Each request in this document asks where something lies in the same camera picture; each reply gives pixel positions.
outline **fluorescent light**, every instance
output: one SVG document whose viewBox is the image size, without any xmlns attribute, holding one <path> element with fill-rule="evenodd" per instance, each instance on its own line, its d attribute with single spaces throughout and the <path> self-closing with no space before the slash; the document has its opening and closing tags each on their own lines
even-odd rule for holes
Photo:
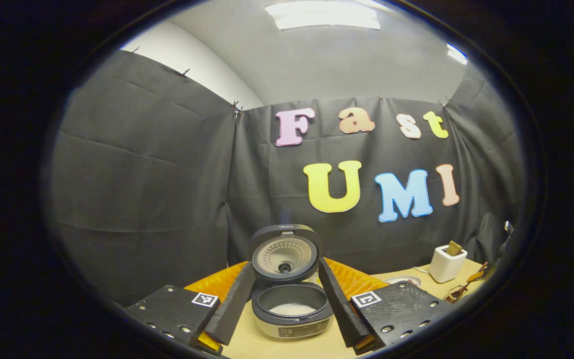
<svg viewBox="0 0 574 359">
<path fill-rule="evenodd" d="M 461 64 L 467 64 L 469 61 L 466 59 L 466 55 L 462 53 L 462 51 L 458 50 L 457 48 L 453 47 L 451 44 L 447 43 L 446 47 L 448 48 L 447 55 L 453 57 Z"/>
<path fill-rule="evenodd" d="M 350 2 L 293 1 L 265 7 L 281 29 L 344 25 L 380 30 L 376 12 Z"/>
</svg>

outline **yellow letter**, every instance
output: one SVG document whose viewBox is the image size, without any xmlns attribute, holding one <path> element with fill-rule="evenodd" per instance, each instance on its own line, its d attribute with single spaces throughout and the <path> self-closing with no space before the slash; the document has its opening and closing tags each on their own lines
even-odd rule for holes
<svg viewBox="0 0 574 359">
<path fill-rule="evenodd" d="M 349 107 L 340 111 L 340 130 L 345 134 L 352 134 L 358 131 L 371 131 L 376 128 L 376 123 L 371 121 L 369 114 L 360 107 Z"/>
<path fill-rule="evenodd" d="M 343 198 L 332 198 L 329 195 L 330 164 L 312 164 L 303 168 L 309 177 L 309 202 L 319 211 L 326 213 L 344 212 L 352 209 L 360 200 L 360 180 L 358 169 L 362 167 L 359 161 L 343 161 L 338 168 L 344 171 L 347 183 L 347 194 Z"/>
<path fill-rule="evenodd" d="M 433 111 L 428 111 L 424 116 L 422 116 L 422 118 L 429 122 L 429 126 L 431 126 L 433 134 L 441 139 L 446 139 L 448 137 L 448 132 L 440 126 L 440 123 L 442 123 L 442 118 L 440 116 L 436 116 Z"/>
</svg>

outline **metal object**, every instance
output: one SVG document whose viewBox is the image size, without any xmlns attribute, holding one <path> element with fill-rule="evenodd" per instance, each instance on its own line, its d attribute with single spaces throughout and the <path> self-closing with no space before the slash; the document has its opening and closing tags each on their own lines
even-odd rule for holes
<svg viewBox="0 0 574 359">
<path fill-rule="evenodd" d="M 127 310 L 160 334 L 194 347 L 219 304 L 217 296 L 168 284 Z"/>
<path fill-rule="evenodd" d="M 252 294 L 252 309 L 258 329 L 277 339 L 315 336 L 327 330 L 333 320 L 325 292 L 311 283 L 259 288 Z"/>
<path fill-rule="evenodd" d="M 499 257 L 502 257 L 502 255 L 504 255 L 504 252 L 506 251 L 508 241 L 509 239 L 511 239 L 511 236 L 513 235 L 513 225 L 510 222 L 506 221 L 504 223 L 504 230 L 508 235 L 506 236 L 506 240 L 504 241 L 504 243 L 502 243 L 502 245 L 499 246 Z"/>
<path fill-rule="evenodd" d="M 468 282 L 464 286 L 456 286 L 455 288 L 451 288 L 451 290 L 449 290 L 446 296 L 444 296 L 443 300 L 447 303 L 457 302 L 458 300 L 460 300 L 460 298 L 462 298 L 462 296 L 464 296 L 464 293 L 466 293 L 466 291 L 469 290 L 467 289 L 469 284 L 471 284 L 471 282 Z"/>
<path fill-rule="evenodd" d="M 387 280 L 385 280 L 385 282 L 389 283 L 389 284 L 398 284 L 400 282 L 407 282 L 407 283 L 411 283 L 414 286 L 422 286 L 422 281 L 421 279 L 419 279 L 418 277 L 415 277 L 415 275 L 397 275 L 395 277 L 391 277 Z"/>
<path fill-rule="evenodd" d="M 397 343 L 450 312 L 453 306 L 417 286 L 386 286 L 351 297 L 377 348 Z"/>
<path fill-rule="evenodd" d="M 483 279 L 485 277 L 485 275 L 487 274 L 487 266 L 488 262 L 484 262 L 480 268 L 480 270 L 478 270 L 476 273 L 473 273 L 472 275 L 469 276 L 469 278 L 466 280 L 467 282 L 474 282 L 475 280 L 480 280 Z"/>
<path fill-rule="evenodd" d="M 301 282 L 317 270 L 317 234 L 309 227 L 297 227 L 273 225 L 252 236 L 257 248 L 251 262 L 260 286 Z"/>
</svg>

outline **black curtain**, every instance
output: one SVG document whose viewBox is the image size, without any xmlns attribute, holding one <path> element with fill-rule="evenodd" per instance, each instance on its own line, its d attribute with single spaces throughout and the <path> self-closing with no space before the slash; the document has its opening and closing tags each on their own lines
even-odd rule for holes
<svg viewBox="0 0 574 359">
<path fill-rule="evenodd" d="M 119 51 L 76 89 L 52 161 L 54 216 L 94 286 L 130 305 L 226 266 L 232 105 Z"/>
<path fill-rule="evenodd" d="M 482 262 L 497 256 L 502 226 L 518 216 L 524 169 L 515 115 L 469 64 L 446 107 L 413 100 L 341 98 L 260 107 L 238 116 L 222 98 L 162 64 L 119 51 L 71 95 L 52 162 L 54 216 L 68 254 L 94 286 L 130 305 L 166 283 L 184 286 L 249 259 L 265 225 L 301 223 L 325 255 L 367 273 L 427 264 L 454 240 Z M 277 147 L 276 112 L 311 107 L 303 143 Z M 362 107 L 376 128 L 344 134 L 338 114 Z M 442 117 L 446 139 L 423 115 Z M 397 114 L 422 132 L 403 135 Z M 343 213 L 309 202 L 308 164 L 333 167 L 330 193 L 346 192 L 341 161 L 360 161 L 360 201 Z M 460 202 L 442 206 L 435 168 L 454 167 Z M 433 212 L 381 223 L 380 186 L 394 173 L 428 172 Z"/>
</svg>

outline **table surface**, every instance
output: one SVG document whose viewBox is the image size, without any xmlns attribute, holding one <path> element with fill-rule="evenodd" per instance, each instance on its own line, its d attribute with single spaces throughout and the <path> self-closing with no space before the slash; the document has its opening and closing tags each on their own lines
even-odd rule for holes
<svg viewBox="0 0 574 359">
<path fill-rule="evenodd" d="M 437 283 L 431 275 L 413 268 L 408 270 L 394 271 L 391 273 L 375 274 L 372 277 L 387 280 L 398 275 L 413 275 L 418 277 L 422 284 L 421 289 L 442 299 L 452 288 L 465 284 L 469 275 L 478 271 L 481 264 L 467 259 L 460 274 L 453 280 L 445 283 Z M 429 265 L 419 267 L 429 270 Z M 477 280 L 469 284 L 469 290 L 465 295 L 470 295 L 480 287 L 483 280 Z M 254 313 L 251 309 L 251 301 L 247 302 L 241 318 L 236 326 L 229 346 L 223 346 L 223 355 L 232 359 L 350 359 L 355 358 L 353 349 L 344 346 L 342 334 L 335 320 L 325 332 L 304 339 L 294 341 L 276 341 L 265 337 L 255 323 Z"/>
</svg>

